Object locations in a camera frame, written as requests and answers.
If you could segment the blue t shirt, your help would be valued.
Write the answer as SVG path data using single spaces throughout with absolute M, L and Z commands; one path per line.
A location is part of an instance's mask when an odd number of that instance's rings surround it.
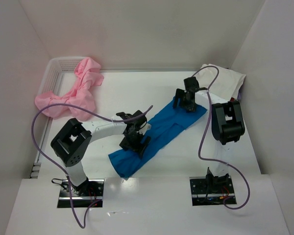
M 151 128 L 145 135 L 151 140 L 140 159 L 132 150 L 118 150 L 109 154 L 109 160 L 116 173 L 122 178 L 129 178 L 151 160 L 157 152 L 175 139 L 181 132 L 198 121 L 207 109 L 196 106 L 195 112 L 187 112 L 181 107 L 173 107 L 174 101 L 168 103 L 149 120 Z

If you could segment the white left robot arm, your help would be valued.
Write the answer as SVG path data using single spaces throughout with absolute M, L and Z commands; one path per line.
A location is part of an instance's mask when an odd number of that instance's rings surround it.
M 105 137 L 124 135 L 120 147 L 126 152 L 131 150 L 137 153 L 142 159 L 151 140 L 141 132 L 145 124 L 147 118 L 140 110 L 133 114 L 116 113 L 111 121 L 80 122 L 72 118 L 66 122 L 50 145 L 61 159 L 71 186 L 78 195 L 85 195 L 91 188 L 81 163 L 88 145 Z

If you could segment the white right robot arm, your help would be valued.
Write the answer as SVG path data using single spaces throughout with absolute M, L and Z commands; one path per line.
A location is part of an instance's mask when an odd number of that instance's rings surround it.
M 200 87 L 197 79 L 192 76 L 184 79 L 185 90 L 176 89 L 173 100 L 173 109 L 180 115 L 178 121 L 182 124 L 192 125 L 206 112 L 208 119 L 199 144 L 198 157 L 203 161 L 217 162 L 236 170 L 243 178 L 250 192 L 249 184 L 245 176 L 233 165 L 222 160 L 223 151 L 227 154 L 230 142 L 237 142 L 245 133 L 245 125 L 239 101 L 228 101 L 226 103 L 214 102 L 209 89 Z M 201 155 L 203 143 L 211 127 L 212 135 L 216 142 L 215 156 L 204 158 Z

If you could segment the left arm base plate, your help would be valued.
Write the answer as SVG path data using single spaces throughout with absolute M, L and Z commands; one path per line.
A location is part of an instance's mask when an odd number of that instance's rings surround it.
M 52 180 L 54 184 L 60 185 L 59 197 L 57 208 L 70 208 L 70 193 L 72 194 L 73 206 L 75 208 L 87 208 L 92 205 L 93 208 L 101 208 L 103 204 L 103 179 L 89 179 L 87 182 L 82 183 L 80 186 L 69 187 L 68 180 L 61 180 L 60 183 Z

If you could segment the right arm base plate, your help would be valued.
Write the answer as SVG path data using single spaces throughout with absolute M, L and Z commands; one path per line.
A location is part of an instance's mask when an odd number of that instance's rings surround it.
M 218 180 L 216 183 L 208 182 L 205 177 L 190 178 L 190 188 L 193 206 L 236 205 L 235 191 L 232 179 Z

